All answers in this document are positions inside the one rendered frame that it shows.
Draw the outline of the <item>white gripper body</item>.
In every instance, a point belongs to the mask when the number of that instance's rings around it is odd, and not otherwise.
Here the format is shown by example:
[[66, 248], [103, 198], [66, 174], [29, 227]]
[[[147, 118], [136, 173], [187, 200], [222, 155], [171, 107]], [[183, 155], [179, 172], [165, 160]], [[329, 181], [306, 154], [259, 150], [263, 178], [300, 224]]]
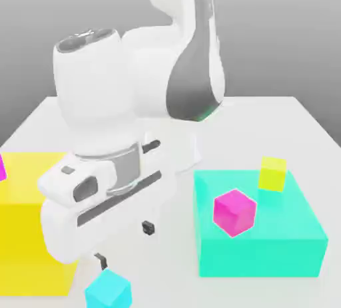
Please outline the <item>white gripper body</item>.
[[149, 219], [175, 192], [176, 176], [156, 171], [127, 193], [81, 210], [46, 199], [41, 226], [47, 251], [61, 263], [72, 263], [127, 226]]

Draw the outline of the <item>small cyan cube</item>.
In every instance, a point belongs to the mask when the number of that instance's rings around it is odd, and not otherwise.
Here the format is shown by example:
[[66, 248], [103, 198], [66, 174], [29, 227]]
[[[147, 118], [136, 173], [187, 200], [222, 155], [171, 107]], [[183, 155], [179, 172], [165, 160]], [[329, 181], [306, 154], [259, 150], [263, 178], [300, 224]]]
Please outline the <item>small cyan cube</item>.
[[86, 308], [130, 308], [131, 282], [105, 269], [85, 289], [85, 300]]

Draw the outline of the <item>large yellow box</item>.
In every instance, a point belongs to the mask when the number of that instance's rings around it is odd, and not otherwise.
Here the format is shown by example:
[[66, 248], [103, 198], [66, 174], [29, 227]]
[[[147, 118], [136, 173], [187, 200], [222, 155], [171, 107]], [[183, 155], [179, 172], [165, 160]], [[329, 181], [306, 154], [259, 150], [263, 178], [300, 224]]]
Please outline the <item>large yellow box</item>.
[[41, 228], [45, 200], [37, 180], [62, 152], [4, 152], [0, 181], [0, 296], [66, 296], [77, 264], [64, 265], [46, 248]]

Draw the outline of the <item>large teal box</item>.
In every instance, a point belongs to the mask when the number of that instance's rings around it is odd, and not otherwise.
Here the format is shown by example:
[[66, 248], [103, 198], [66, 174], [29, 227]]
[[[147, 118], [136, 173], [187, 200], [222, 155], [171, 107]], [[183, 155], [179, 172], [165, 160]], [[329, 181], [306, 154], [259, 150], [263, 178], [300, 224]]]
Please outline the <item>large teal box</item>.
[[[258, 170], [194, 172], [193, 216], [201, 277], [317, 277], [328, 236], [292, 172], [280, 193], [258, 189]], [[257, 203], [252, 228], [230, 237], [213, 221], [214, 199], [238, 189]]]

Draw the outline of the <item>small yellow-green cube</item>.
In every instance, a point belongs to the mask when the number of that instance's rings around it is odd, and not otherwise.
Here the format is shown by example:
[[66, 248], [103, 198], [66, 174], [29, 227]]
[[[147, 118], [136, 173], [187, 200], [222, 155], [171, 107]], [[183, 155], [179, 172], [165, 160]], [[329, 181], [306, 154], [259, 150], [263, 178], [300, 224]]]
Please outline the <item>small yellow-green cube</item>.
[[286, 160], [263, 156], [258, 187], [261, 190], [282, 192], [286, 179]]

